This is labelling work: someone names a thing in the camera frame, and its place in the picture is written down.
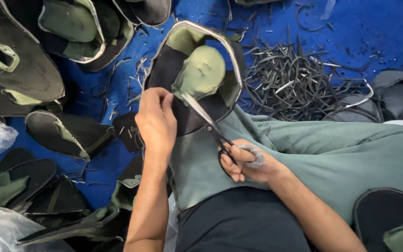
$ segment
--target person's left hand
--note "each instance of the person's left hand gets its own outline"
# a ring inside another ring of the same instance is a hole
[[[172,112],[174,95],[162,87],[145,90],[135,116],[146,151],[169,158],[176,139],[176,118]]]

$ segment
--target hand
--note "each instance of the hand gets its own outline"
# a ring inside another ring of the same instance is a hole
[[[251,179],[258,182],[267,182],[270,177],[277,174],[278,172],[288,170],[287,166],[283,163],[277,161],[274,157],[272,157],[267,152],[264,152],[260,148],[258,148],[262,154],[264,155],[265,163],[259,168],[250,168],[247,166],[246,162],[255,161],[256,157],[253,153],[243,150],[239,148],[238,144],[252,144],[244,139],[238,139],[232,141],[234,144],[232,147],[224,143],[223,145],[227,148],[227,150],[231,153],[232,157],[236,161],[236,164],[233,164],[231,158],[227,155],[222,154],[220,163],[225,171],[231,176],[234,181],[245,181],[245,175],[250,177]]]
[[[162,87],[142,93],[136,124],[146,151],[169,158],[176,138],[176,118],[172,112],[174,95]]]

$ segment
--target scissor blade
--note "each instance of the scissor blade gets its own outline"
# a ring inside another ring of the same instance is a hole
[[[203,117],[208,123],[212,124],[214,121],[206,113],[206,111],[200,106],[200,104],[188,93],[182,93],[181,96],[201,117]]]

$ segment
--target gray tape on finger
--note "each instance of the gray tape on finger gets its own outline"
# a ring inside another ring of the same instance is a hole
[[[264,154],[262,154],[262,152],[256,146],[241,143],[238,145],[238,147],[253,153],[253,155],[256,157],[254,162],[246,162],[248,167],[257,169],[265,163]]]

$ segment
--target black scissor handle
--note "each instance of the black scissor handle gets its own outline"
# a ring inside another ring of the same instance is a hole
[[[225,155],[227,155],[229,158],[231,158],[231,161],[232,161],[233,164],[237,165],[237,162],[236,162],[236,160],[234,160],[234,158],[232,157],[231,153],[229,153],[227,150],[219,150],[219,153],[217,154],[217,159],[218,159],[218,161],[219,161],[220,168],[223,170],[223,172],[224,172],[228,177],[231,178],[231,176],[227,173],[227,171],[225,170],[225,168],[222,166],[222,163],[220,162],[222,154],[225,154]]]

